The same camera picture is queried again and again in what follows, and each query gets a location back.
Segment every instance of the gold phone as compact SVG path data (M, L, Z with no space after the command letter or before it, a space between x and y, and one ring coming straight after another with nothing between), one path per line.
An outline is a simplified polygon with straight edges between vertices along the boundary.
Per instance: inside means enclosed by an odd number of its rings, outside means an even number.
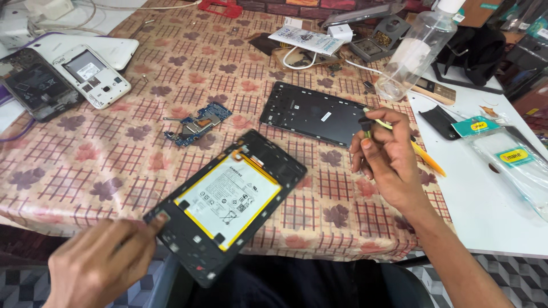
M456 100L455 90L449 89L439 83L429 81L428 79L424 79L422 77L419 81L417 81L416 85L413 86L412 90L427 95L446 105L452 105Z

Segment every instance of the white phone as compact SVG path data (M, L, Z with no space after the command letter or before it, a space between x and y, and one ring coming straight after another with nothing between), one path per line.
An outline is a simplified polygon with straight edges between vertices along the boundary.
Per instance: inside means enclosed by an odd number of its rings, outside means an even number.
M36 50L52 64L62 52L79 44L90 46L113 69L121 71L128 65L139 46L139 41L129 38L47 33L28 47Z
M131 90L131 84L85 44L55 59L53 67L97 109L107 108Z

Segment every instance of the brick wall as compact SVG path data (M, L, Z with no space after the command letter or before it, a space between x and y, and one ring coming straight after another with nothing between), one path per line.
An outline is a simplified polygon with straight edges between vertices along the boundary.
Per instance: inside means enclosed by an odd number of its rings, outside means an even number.
M331 14L391 3L393 0L237 0L244 10L325 19Z

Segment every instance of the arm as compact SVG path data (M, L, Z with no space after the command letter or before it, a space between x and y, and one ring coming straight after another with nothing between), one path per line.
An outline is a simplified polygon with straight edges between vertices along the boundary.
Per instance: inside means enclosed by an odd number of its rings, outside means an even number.
M413 225L456 308L512 308L508 298L424 194L409 141L409 118L387 108L369 111L366 115L392 123L393 131L375 124L372 139L363 139L363 133L355 134L349 150L353 154L352 172L361 169L369 179L375 178L384 199Z
M103 308L147 273L156 250L158 217L144 228L104 219L49 258L52 289L44 308Z

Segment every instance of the yellow battery border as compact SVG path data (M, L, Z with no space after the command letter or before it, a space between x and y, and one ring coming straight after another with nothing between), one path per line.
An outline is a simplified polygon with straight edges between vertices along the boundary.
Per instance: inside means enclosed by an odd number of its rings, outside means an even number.
M274 197L276 197L276 195L278 195L279 191L282 190L282 186L278 183L278 181L276 181L270 174L268 174L266 171L264 171L262 168L260 168L257 163L255 163L254 161L252 161L251 159L249 159L247 156L245 155L240 155L241 157L243 157L243 160L245 161L246 164L248 164L250 167L252 167L253 169L255 169L255 171L259 172L262 176L264 176L270 183L274 184L274 185L277 185L278 186L278 189L276 190L276 192L274 194L272 194L272 196L261 206L261 208L259 210L257 210L255 212L255 214L253 215L253 217L251 217L251 219L249 219L249 221L238 231L238 233L236 233L236 235L234 236L234 238L232 238L229 243L228 243L228 247L225 247L224 245L219 245L219 248L222 250L222 251L227 251L228 248L234 243L234 241L242 234L242 232L247 229L249 227L249 225L251 224L251 222L253 220L255 220L255 218L259 215L259 213L262 212L262 210L270 203L270 201L272 201L272 199L274 199ZM198 181L196 181L196 183L192 184L192 186L190 186L187 190L185 190L179 197L175 198L175 200L173 200L173 203L175 203L177 206L179 206L180 202L182 201L182 197L189 191L191 191L198 183L200 183L203 179L205 179L209 174L211 174L215 169L217 169L218 166L220 166L221 164L223 164L225 162L225 160L227 160L229 157L231 157L231 155L227 155L222 161L220 161L215 167L213 167L210 171L208 171L203 177L201 177ZM185 209L184 210L185 214L200 228L202 229L202 231L204 231L204 233L211 239L214 238L214 236L211 234L211 232L209 232L192 214L190 214L190 212Z

